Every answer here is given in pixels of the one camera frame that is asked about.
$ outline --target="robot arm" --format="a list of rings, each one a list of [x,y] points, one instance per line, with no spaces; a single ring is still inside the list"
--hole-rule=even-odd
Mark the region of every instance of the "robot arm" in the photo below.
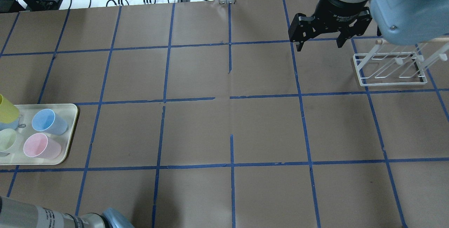
[[[367,1],[371,10],[365,7]],[[397,45],[412,45],[449,32],[449,0],[319,0],[315,13],[298,13],[289,28],[291,42],[301,51],[304,42],[322,33],[340,32],[337,46],[361,36],[372,17],[378,35]]]

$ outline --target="pink cup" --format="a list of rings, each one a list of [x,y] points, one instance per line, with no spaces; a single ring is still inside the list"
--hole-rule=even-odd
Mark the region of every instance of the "pink cup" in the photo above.
[[[54,159],[61,153],[61,144],[43,133],[35,133],[25,141],[24,153],[31,158]]]

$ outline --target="dish rack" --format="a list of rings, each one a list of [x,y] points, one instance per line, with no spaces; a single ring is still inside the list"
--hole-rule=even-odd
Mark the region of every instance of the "dish rack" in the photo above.
[[[428,44],[444,43],[431,56],[422,54]],[[364,54],[354,54],[353,61],[361,86],[423,85],[425,71],[437,61],[447,61],[449,38],[436,38],[414,46],[397,46],[377,39]]]

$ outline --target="grid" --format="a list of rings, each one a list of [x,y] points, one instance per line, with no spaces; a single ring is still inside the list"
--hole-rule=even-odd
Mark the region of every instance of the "grid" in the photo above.
[[[285,11],[285,18],[287,26],[290,24],[286,1],[282,0],[283,7]],[[230,163],[221,163],[221,164],[197,164],[197,165],[183,165],[183,166],[162,166],[161,165],[161,153],[162,153],[162,139],[163,139],[163,132],[164,132],[164,120],[165,120],[165,112],[166,107],[162,107],[162,116],[161,116],[161,124],[160,124],[160,135],[159,135],[159,149],[158,149],[158,156],[157,156],[157,165],[156,166],[129,166],[129,167],[89,167],[89,161],[92,151],[92,143],[95,138],[96,128],[98,124],[98,118],[100,116],[100,110],[102,105],[110,105],[110,104],[120,104],[120,103],[170,103],[170,102],[182,102],[182,101],[200,101],[200,100],[214,100],[215,97],[198,97],[198,98],[185,98],[185,99],[167,99],[167,80],[168,80],[168,70],[169,70],[169,63],[170,63],[170,50],[172,48],[178,48],[178,47],[196,47],[196,46],[220,46],[220,45],[226,45],[229,46],[229,72],[232,71],[232,46],[233,45],[242,45],[242,44],[264,44],[264,43],[284,43],[289,42],[288,40],[275,40],[275,41],[248,41],[248,42],[232,42],[232,35],[231,35],[231,5],[228,6],[228,25],[229,25],[229,42],[228,43],[212,43],[212,44],[189,44],[189,45],[172,45],[172,34],[173,34],[173,20],[175,15],[175,6],[176,4],[173,4],[172,6],[172,12],[171,12],[171,19],[170,19],[170,34],[169,34],[169,40],[167,46],[143,46],[143,47],[128,47],[128,48],[114,48],[114,42],[115,37],[117,35],[117,29],[119,26],[119,20],[120,20],[120,14],[122,7],[119,7],[117,20],[115,23],[114,28],[114,36],[112,39],[112,43],[109,49],[103,48],[103,49],[87,49],[87,50],[76,50],[76,51],[59,51],[58,47],[61,42],[62,35],[64,33],[64,28],[66,27],[67,20],[69,18],[70,10],[67,11],[64,24],[61,30],[61,33],[59,35],[58,43],[56,44],[56,48],[53,52],[35,52],[35,53],[14,53],[14,54],[4,54],[5,48],[8,44],[8,40],[14,30],[14,27],[16,25],[16,22],[18,20],[18,17],[20,14],[16,16],[16,19],[13,22],[12,28],[8,34],[8,37],[6,39],[6,42],[0,52],[0,58],[2,56],[13,56],[13,55],[33,55],[33,54],[51,54],[53,55],[50,66],[48,68],[48,72],[45,78],[45,81],[43,83],[42,90],[40,92],[38,103],[41,103],[43,93],[45,91],[45,87],[50,75],[50,72],[52,70],[53,62],[56,57],[56,54],[69,54],[69,53],[77,53],[77,52],[109,52],[109,56],[107,59],[106,64],[106,70],[103,77],[103,83],[101,88],[101,94],[99,101],[86,101],[82,103],[76,103],[78,106],[83,105],[97,105],[97,113],[95,118],[95,123],[93,126],[92,136],[91,136],[91,145],[89,146],[88,155],[85,162],[85,167],[80,168],[57,168],[57,169],[51,169],[51,168],[39,168],[39,169],[21,169],[20,166],[16,166],[15,169],[1,169],[1,173],[13,173],[13,177],[10,183],[10,187],[8,190],[7,196],[11,194],[11,191],[13,190],[14,181],[16,179],[16,175],[18,173],[24,173],[24,172],[70,172],[70,171],[77,171],[77,172],[83,172],[80,192],[78,196],[77,206],[76,206],[76,212],[75,215],[78,215],[78,212],[80,210],[81,201],[83,198],[83,187],[85,185],[86,175],[89,171],[106,171],[106,170],[145,170],[145,169],[153,169],[156,171],[156,177],[155,177],[155,185],[154,185],[154,205],[153,205],[153,212],[152,212],[152,227],[155,226],[155,218],[156,218],[156,212],[157,212],[157,206],[156,206],[156,200],[158,197],[158,189],[159,189],[159,172],[161,169],[194,169],[194,168],[213,168],[213,167],[230,167],[231,168],[231,196],[232,196],[232,227],[236,227],[236,214],[235,214],[235,180],[234,180],[234,168],[235,167],[245,167],[245,166],[308,166],[309,167],[309,173],[310,173],[310,180],[311,180],[311,192],[313,195],[313,203],[315,208],[315,215],[316,215],[316,223],[319,228],[321,228],[321,222],[320,222],[320,214],[319,214],[319,204],[317,200],[317,193],[315,188],[315,180],[314,180],[314,173],[313,173],[313,166],[314,165],[331,165],[331,164],[363,164],[363,163],[384,163],[388,170],[388,176],[390,178],[391,187],[393,188],[393,194],[396,201],[397,209],[399,212],[399,216],[401,219],[401,223],[403,227],[407,227],[406,220],[404,219],[404,215],[402,213],[402,207],[401,203],[396,191],[396,185],[393,178],[393,174],[391,172],[390,163],[395,162],[422,162],[422,161],[449,161],[449,157],[435,157],[435,158],[407,158],[407,159],[389,159],[387,152],[385,151],[384,144],[383,144],[383,138],[381,134],[381,130],[379,127],[379,123],[377,121],[377,116],[375,112],[375,108],[373,106],[373,102],[371,99],[371,94],[387,94],[387,93],[412,93],[412,92],[435,92],[439,102],[441,103],[441,107],[444,111],[444,114],[449,121],[449,114],[447,112],[446,106],[443,102],[443,99],[441,97],[441,92],[447,92],[449,89],[439,89],[436,86],[435,81],[433,80],[433,77],[428,70],[428,76],[431,80],[431,83],[433,85],[433,89],[417,89],[417,90],[385,90],[385,91],[370,91],[368,87],[365,87],[364,91],[361,92],[327,92],[327,93],[302,93],[301,87],[300,87],[300,81],[298,78],[298,71],[296,66],[296,59],[295,59],[295,51],[293,44],[290,43],[290,49],[291,49],[291,57],[293,61],[293,68],[295,73],[295,82],[297,87],[297,94],[283,94],[283,95],[248,95],[248,96],[230,96],[229,98],[231,100],[236,99],[258,99],[258,98],[275,98],[275,97],[298,97],[299,103],[300,103],[300,112],[301,112],[301,121],[303,125],[303,132],[305,137],[305,143],[306,143],[306,150],[307,150],[307,161],[298,161],[298,162],[263,162],[263,163],[235,163],[234,162],[234,136],[230,135]],[[377,36],[362,36],[351,39],[351,44],[353,46],[354,52],[357,53],[357,48],[354,40],[357,39],[369,39],[369,38],[378,38]],[[310,41],[325,41],[325,40],[335,40],[336,38],[316,38],[311,39]],[[108,69],[109,64],[111,61],[111,55],[113,51],[122,51],[122,50],[134,50],[134,49],[156,49],[156,48],[166,48],[167,49],[167,61],[166,61],[166,68],[165,68],[165,80],[164,80],[164,89],[163,89],[163,99],[160,100],[126,100],[126,101],[103,101],[103,94],[105,90],[106,85],[106,79],[108,75]],[[307,122],[306,122],[306,116],[304,114],[304,106],[303,106],[303,97],[306,96],[332,96],[332,95],[366,95],[369,101],[369,106],[371,109],[372,117],[375,122],[375,127],[377,130],[377,135],[380,140],[380,145],[383,151],[383,159],[376,159],[376,160],[342,160],[342,161],[313,161],[311,157],[311,151],[309,146],[309,140],[308,140],[308,130],[307,130]]]

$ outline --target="tray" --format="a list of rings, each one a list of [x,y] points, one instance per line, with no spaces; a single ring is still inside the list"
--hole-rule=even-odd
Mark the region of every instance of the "tray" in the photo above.
[[[72,141],[75,124],[78,119],[78,107],[72,103],[60,103],[50,105],[16,105],[19,109],[19,127],[16,131],[24,136],[23,143],[16,146],[14,153],[5,157],[0,157],[0,165],[57,165],[60,164],[69,152],[69,146]],[[62,149],[58,157],[54,159],[30,158],[24,154],[24,143],[28,137],[38,133],[31,125],[34,115],[42,109],[52,109],[56,114],[67,121],[67,131],[62,135],[45,133],[48,137],[61,144]]]

